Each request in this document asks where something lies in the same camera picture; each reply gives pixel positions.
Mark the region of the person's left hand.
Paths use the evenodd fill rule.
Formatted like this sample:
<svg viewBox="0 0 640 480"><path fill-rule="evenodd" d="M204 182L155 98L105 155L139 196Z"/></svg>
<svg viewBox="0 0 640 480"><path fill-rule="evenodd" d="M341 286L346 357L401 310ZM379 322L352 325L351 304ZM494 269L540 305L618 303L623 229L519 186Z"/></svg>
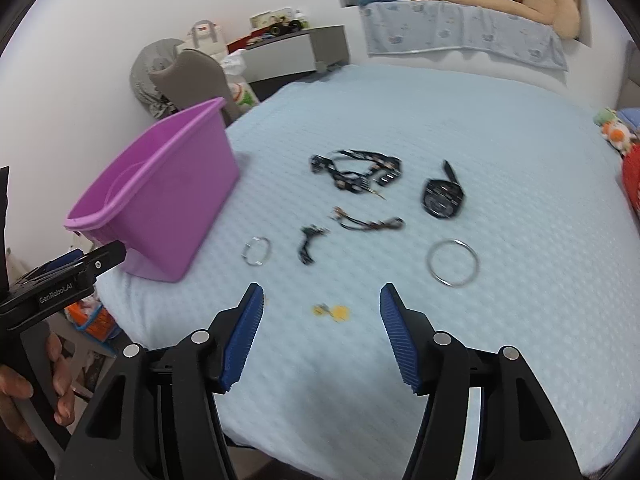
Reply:
<svg viewBox="0 0 640 480"><path fill-rule="evenodd" d="M52 385L58 396L54 411L55 421L63 427L75 420L75 396L72 389L72 374L62 353L60 338L50 333L46 342L46 353L53 366ZM35 442L32 428L17 409L17 400L29 400L34 387L11 367L1 365L1 419L11 434L26 443Z"/></svg>

